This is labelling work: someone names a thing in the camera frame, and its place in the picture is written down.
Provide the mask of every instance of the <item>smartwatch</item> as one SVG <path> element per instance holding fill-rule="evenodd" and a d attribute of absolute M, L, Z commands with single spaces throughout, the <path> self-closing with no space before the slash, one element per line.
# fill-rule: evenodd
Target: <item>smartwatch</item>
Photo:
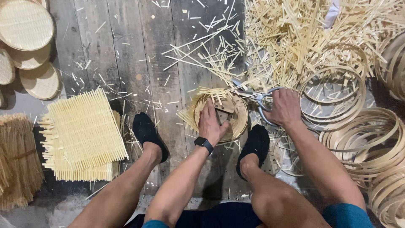
<path fill-rule="evenodd" d="M 209 143 L 208 139 L 203 137 L 196 138 L 196 140 L 194 140 L 194 144 L 207 148 L 209 155 L 211 155 L 212 151 L 214 150 L 211 143 Z"/>

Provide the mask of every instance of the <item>dark shorts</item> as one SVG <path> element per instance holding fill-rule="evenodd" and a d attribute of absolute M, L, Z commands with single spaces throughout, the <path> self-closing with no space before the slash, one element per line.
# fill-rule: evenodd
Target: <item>dark shorts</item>
<path fill-rule="evenodd" d="M 372 228 L 367 213 L 352 204 L 334 204 L 322 213 L 333 228 Z M 168 228 L 162 221 L 151 220 L 143 225 L 144 214 L 137 215 L 125 228 Z M 248 203 L 229 202 L 206 211 L 183 211 L 176 228 L 255 228 L 262 222 Z"/>

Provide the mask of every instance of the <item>wooden floor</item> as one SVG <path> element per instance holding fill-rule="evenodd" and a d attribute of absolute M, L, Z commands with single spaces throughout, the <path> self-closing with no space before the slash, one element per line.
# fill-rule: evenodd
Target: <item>wooden floor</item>
<path fill-rule="evenodd" d="M 175 115 L 178 110 L 187 108 L 191 102 L 190 97 L 194 93 L 188 91 L 198 86 L 226 87 L 224 82 L 208 70 L 186 63 L 180 62 L 163 71 L 174 63 L 174 60 L 161 54 L 171 49 L 170 44 L 180 46 L 192 41 L 194 36 L 197 39 L 207 35 L 199 21 L 209 25 L 214 17 L 222 18 L 225 9 L 231 8 L 233 2 L 228 0 L 225 5 L 226 0 L 199 1 L 171 0 L 169 7 L 163 7 L 168 5 L 168 0 L 157 0 L 161 7 L 150 0 L 50 1 L 51 14 L 56 23 L 55 42 L 66 93 L 77 95 L 98 86 L 110 92 L 107 95 L 109 99 L 118 97 L 112 92 L 126 92 L 121 95 L 133 93 L 125 99 L 110 102 L 112 109 L 122 113 L 125 101 L 124 114 L 127 116 L 128 126 L 131 126 L 137 112 L 146 112 L 152 120 L 160 121 L 157 126 L 158 133 L 171 156 L 151 173 L 144 187 L 144 193 L 147 195 L 154 195 L 168 174 L 194 148 L 195 132 L 186 129 L 185 125 L 176 124 L 183 122 Z M 183 10 L 187 10 L 189 15 L 183 13 Z M 231 16 L 236 13 L 237 16 L 229 24 L 241 20 L 239 31 L 243 31 L 243 11 L 242 1 L 236 0 Z M 224 25 L 223 21 L 209 33 Z M 227 40 L 235 39 L 228 31 L 222 32 L 221 35 Z M 210 40 L 209 48 L 214 49 L 219 42 L 218 37 Z M 195 42 L 189 45 L 190 49 L 199 44 L 200 42 Z M 197 52 L 190 56 L 198 58 Z M 238 58 L 235 66 L 233 73 L 241 73 L 244 68 L 243 59 Z M 148 101 L 160 102 L 164 108 L 153 109 L 148 106 Z M 128 153 L 129 163 L 132 164 L 142 152 L 135 144 L 134 147 L 128 147 Z M 236 145 L 233 150 L 217 147 L 203 168 L 194 196 L 236 200 L 241 199 L 242 194 L 249 194 L 247 183 L 236 174 L 238 155 L 239 148 Z"/>

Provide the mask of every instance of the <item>black slipper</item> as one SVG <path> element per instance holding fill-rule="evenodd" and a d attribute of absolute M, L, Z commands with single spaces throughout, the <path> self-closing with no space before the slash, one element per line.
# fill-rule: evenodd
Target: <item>black slipper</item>
<path fill-rule="evenodd" d="M 243 178 L 241 174 L 241 160 L 248 154 L 256 154 L 259 158 L 259 168 L 262 167 L 264 160 L 266 160 L 267 153 L 269 152 L 270 138 L 269 134 L 264 126 L 256 124 L 247 135 L 247 141 L 241 151 L 238 158 L 238 163 L 236 164 L 236 172 Z"/>
<path fill-rule="evenodd" d="M 142 147 L 144 142 L 152 142 L 162 149 L 162 160 L 160 163 L 167 160 L 169 152 L 166 150 L 163 142 L 159 139 L 155 125 L 146 113 L 140 112 L 135 115 L 134 122 L 132 122 L 132 131 Z"/>

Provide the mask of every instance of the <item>scissors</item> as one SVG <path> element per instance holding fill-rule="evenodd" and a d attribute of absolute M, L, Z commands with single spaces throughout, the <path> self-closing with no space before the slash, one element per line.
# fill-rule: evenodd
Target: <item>scissors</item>
<path fill-rule="evenodd" d="M 236 86 L 240 86 L 240 85 L 242 84 L 242 82 L 240 82 L 239 80 L 237 80 L 237 79 L 235 79 L 235 78 L 232 79 L 232 82 L 233 82 Z M 269 90 L 267 91 L 267 93 L 256 93 L 256 92 L 254 92 L 253 90 L 251 90 L 251 89 L 249 89 L 249 88 L 248 88 L 247 90 L 244 90 L 244 89 L 241 87 L 242 91 L 238 91 L 238 93 L 244 95 L 245 97 L 249 97 L 251 100 L 256 101 L 256 103 L 259 105 L 259 113 L 260 113 L 260 116 L 262 117 L 262 119 L 263 119 L 268 125 L 273 126 L 273 127 L 278 127 L 277 124 L 274 124 L 274 123 L 268 121 L 268 120 L 266 119 L 266 117 L 264 116 L 263 110 L 266 111 L 266 112 L 271 112 L 271 108 L 268 108 L 268 107 L 264 106 L 262 100 L 263 100 L 265 97 L 272 97 L 272 96 L 273 96 L 272 93 L 273 93 L 274 91 L 276 91 L 276 90 L 281 89 L 281 88 L 283 88 L 283 87 L 280 87 L 280 86 L 279 86 L 279 87 L 274 87 L 274 88 L 269 89 Z"/>

